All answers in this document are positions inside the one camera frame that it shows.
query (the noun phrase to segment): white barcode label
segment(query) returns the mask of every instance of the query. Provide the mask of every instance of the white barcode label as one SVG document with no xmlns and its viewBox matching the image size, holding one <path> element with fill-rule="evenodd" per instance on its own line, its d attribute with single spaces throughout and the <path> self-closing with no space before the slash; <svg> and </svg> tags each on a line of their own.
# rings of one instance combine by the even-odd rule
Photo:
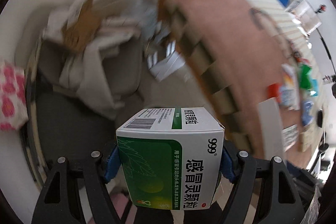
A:
<svg viewBox="0 0 336 224">
<path fill-rule="evenodd" d="M 150 118 L 135 118 L 126 128 L 151 129 L 156 119 Z"/>
</svg>

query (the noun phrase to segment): green and white box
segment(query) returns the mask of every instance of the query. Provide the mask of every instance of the green and white box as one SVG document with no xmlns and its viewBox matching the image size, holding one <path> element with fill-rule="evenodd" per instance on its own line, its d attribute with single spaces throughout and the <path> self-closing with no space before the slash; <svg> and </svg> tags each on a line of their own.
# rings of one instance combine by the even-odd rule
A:
<svg viewBox="0 0 336 224">
<path fill-rule="evenodd" d="M 132 202 L 207 209 L 218 186 L 224 127 L 203 107 L 144 109 L 117 129 Z"/>
</svg>

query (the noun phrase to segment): pink object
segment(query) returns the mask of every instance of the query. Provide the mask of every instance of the pink object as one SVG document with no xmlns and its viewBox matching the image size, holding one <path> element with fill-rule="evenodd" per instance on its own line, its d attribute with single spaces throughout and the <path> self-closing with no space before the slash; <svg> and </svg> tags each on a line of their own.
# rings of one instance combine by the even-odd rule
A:
<svg viewBox="0 0 336 224">
<path fill-rule="evenodd" d="M 27 120 L 24 70 L 0 61 L 0 131 L 17 130 Z"/>
</svg>

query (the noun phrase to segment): clear plastic wrap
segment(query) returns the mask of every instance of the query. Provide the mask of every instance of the clear plastic wrap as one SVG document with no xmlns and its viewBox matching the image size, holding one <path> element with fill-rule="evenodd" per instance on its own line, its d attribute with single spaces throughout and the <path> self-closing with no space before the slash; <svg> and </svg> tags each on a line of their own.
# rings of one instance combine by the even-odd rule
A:
<svg viewBox="0 0 336 224">
<path fill-rule="evenodd" d="M 319 216 L 319 209 L 320 209 L 320 203 L 319 203 L 318 198 L 320 196 L 321 196 L 321 192 L 319 188 L 316 186 L 313 200 L 311 201 L 311 204 L 300 224 L 314 224 L 317 221 L 317 217 Z"/>
</svg>

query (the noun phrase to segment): red object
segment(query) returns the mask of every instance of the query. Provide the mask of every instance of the red object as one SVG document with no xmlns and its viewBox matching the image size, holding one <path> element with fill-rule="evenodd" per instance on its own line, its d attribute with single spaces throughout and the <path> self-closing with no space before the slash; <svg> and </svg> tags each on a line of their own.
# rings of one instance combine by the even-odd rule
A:
<svg viewBox="0 0 336 224">
<path fill-rule="evenodd" d="M 277 99 L 278 103 L 281 102 L 280 84 L 279 83 L 275 83 L 275 84 L 272 84 L 272 85 L 268 86 L 268 99 L 273 98 L 273 97 L 275 97 Z"/>
</svg>

